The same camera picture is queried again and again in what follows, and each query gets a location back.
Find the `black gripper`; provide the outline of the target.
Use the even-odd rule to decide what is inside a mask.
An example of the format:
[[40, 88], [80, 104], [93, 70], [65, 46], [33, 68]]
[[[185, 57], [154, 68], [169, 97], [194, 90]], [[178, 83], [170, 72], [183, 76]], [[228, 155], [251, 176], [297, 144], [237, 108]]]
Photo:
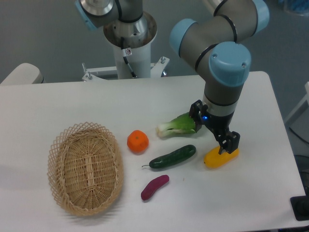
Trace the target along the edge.
[[198, 132], [205, 125], [213, 133], [216, 141], [219, 142], [218, 154], [234, 152], [240, 141], [240, 134], [229, 130], [229, 124], [234, 113], [226, 116], [215, 116], [208, 112], [202, 113], [202, 110], [203, 103], [201, 100], [197, 100], [190, 106], [189, 117], [194, 121], [195, 132]]

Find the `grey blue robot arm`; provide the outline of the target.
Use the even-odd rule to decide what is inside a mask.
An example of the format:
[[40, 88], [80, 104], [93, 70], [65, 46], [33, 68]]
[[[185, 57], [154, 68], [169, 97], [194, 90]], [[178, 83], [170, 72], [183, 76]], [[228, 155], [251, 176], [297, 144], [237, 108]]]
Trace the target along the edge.
[[[174, 52], [205, 80], [203, 99], [191, 105], [196, 129], [206, 126], [220, 151], [233, 153], [240, 135], [230, 131], [243, 85], [249, 75], [251, 54], [241, 42], [264, 29], [269, 10], [262, 0], [208, 0], [213, 17], [199, 24], [179, 21], [171, 30]], [[114, 46], [120, 79], [150, 76], [149, 46], [157, 27], [140, 0], [77, 0], [75, 7], [90, 30], [103, 28]]]

